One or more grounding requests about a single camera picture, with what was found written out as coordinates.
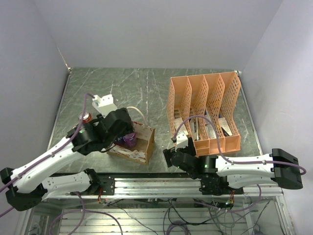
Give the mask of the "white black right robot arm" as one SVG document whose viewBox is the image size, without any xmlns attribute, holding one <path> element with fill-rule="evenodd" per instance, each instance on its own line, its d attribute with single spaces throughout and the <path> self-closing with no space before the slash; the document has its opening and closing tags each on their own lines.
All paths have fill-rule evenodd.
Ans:
<svg viewBox="0 0 313 235">
<path fill-rule="evenodd" d="M 189 147 L 163 150 L 168 167 L 175 166 L 191 179 L 200 180 L 203 195 L 243 194 L 244 187 L 261 184 L 303 188 L 298 159 L 280 148 L 261 156 L 226 159 L 217 155 L 196 157 L 194 153 Z"/>
</svg>

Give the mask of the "purple soda can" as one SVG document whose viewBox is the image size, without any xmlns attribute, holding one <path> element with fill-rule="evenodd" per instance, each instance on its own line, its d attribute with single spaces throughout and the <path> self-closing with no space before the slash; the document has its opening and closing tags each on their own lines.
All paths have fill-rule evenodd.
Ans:
<svg viewBox="0 0 313 235">
<path fill-rule="evenodd" d="M 124 139 L 122 137 L 118 137 L 115 142 L 116 145 L 123 145 L 124 144 Z"/>
<path fill-rule="evenodd" d="M 135 147 L 136 144 L 137 144 L 137 138 L 136 138 L 135 132 L 126 134 L 126 135 L 123 137 L 123 140 L 124 140 L 125 144 L 126 144 L 129 148 L 133 148 L 133 147 Z"/>
</svg>

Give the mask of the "red soda can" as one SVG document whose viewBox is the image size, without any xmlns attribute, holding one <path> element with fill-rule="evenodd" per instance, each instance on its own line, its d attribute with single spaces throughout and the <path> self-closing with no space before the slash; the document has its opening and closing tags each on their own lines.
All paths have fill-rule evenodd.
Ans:
<svg viewBox="0 0 313 235">
<path fill-rule="evenodd" d="M 90 112 L 81 112 L 78 115 L 78 120 L 81 121 L 82 123 L 88 123 L 92 120 L 92 115 Z"/>
</svg>

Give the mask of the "brown canvas tote bag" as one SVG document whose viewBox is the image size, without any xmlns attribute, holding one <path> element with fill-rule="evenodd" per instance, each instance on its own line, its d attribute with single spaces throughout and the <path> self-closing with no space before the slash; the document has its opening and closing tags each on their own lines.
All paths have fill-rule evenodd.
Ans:
<svg viewBox="0 0 313 235">
<path fill-rule="evenodd" d="M 113 146 L 108 151 L 108 154 L 116 155 L 140 164 L 147 165 L 152 156 L 155 143 L 155 128 L 150 127 L 143 113 L 134 106 L 129 106 L 127 109 L 136 110 L 142 117 L 143 123 L 133 121 L 133 128 L 137 138 L 137 144 L 133 148 L 129 148 L 125 142 L 123 145 Z"/>
</svg>

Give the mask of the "white red box in organizer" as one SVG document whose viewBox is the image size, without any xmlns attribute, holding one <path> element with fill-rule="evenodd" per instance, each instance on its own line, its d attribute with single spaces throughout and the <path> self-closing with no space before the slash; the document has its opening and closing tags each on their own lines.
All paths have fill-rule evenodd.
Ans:
<svg viewBox="0 0 313 235">
<path fill-rule="evenodd" d="M 215 139 L 216 138 L 216 133 L 215 133 L 215 131 L 213 129 L 212 124 L 209 121 L 207 121 L 207 120 L 204 120 L 204 121 L 205 121 L 205 126 L 206 126 L 206 129 L 207 129 L 208 137 L 210 139 Z"/>
</svg>

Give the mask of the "metal stapler tool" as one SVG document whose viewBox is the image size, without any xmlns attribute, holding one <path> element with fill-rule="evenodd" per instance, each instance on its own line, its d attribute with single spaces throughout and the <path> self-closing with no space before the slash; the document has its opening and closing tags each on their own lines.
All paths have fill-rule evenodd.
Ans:
<svg viewBox="0 0 313 235">
<path fill-rule="evenodd" d="M 199 122 L 198 122 L 197 117 L 191 120 L 191 130 L 192 130 L 193 139 L 195 141 L 198 141 L 200 136 L 199 136 Z"/>
</svg>

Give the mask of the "white staples box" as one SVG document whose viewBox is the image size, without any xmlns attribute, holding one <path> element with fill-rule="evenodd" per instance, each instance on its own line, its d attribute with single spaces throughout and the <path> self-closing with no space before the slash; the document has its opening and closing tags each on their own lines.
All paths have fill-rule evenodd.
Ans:
<svg viewBox="0 0 313 235">
<path fill-rule="evenodd" d="M 183 122 L 182 118 L 176 118 L 174 120 L 174 132 L 177 131 L 177 129 L 179 128 L 180 124 Z M 179 129 L 179 131 L 183 131 L 185 135 L 188 135 L 188 131 L 185 127 L 185 124 Z"/>
</svg>

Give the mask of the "aluminium frame rail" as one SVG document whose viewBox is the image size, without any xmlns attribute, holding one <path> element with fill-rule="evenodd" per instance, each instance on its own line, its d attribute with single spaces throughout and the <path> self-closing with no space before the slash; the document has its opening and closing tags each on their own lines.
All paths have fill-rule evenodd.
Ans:
<svg viewBox="0 0 313 235">
<path fill-rule="evenodd" d="M 184 198 L 184 197 L 210 197 L 199 191 L 200 180 L 187 178 L 115 178 L 115 183 L 109 190 L 103 189 L 101 198 Z M 262 196 L 283 196 L 283 190 L 273 185 L 261 186 Z M 69 192 L 53 192 L 48 198 L 53 199 L 74 199 L 77 196 Z M 243 194 L 236 194 L 236 197 L 257 197 L 259 189 L 256 185 L 244 187 Z"/>
</svg>

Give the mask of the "peach plastic file organizer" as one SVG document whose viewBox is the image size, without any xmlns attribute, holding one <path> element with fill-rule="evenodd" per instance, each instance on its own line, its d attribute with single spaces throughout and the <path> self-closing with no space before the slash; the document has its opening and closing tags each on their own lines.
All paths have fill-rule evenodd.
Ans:
<svg viewBox="0 0 313 235">
<path fill-rule="evenodd" d="M 199 140 L 193 143 L 197 156 L 234 153 L 241 149 L 241 136 L 233 119 L 233 112 L 241 88 L 235 72 L 172 77 L 169 84 L 167 117 L 172 134 L 174 120 L 182 118 L 188 137 L 192 136 L 191 120 L 198 118 Z M 225 137 L 219 118 L 225 118 L 232 136 Z M 205 121 L 209 121 L 216 133 L 215 139 L 208 137 Z"/>
</svg>

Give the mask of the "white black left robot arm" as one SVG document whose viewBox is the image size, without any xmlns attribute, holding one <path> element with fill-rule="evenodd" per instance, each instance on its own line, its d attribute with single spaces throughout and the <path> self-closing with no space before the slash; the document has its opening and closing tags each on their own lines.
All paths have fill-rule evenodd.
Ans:
<svg viewBox="0 0 313 235">
<path fill-rule="evenodd" d="M 105 117 L 98 114 L 89 122 L 80 122 L 35 160 L 16 169 L 6 167 L 1 170 L 8 204 L 17 211 L 25 211 L 55 195 L 97 193 L 104 186 L 93 169 L 60 177 L 53 174 L 92 152 L 106 152 L 119 137 L 133 130 L 126 108 L 111 111 Z"/>
</svg>

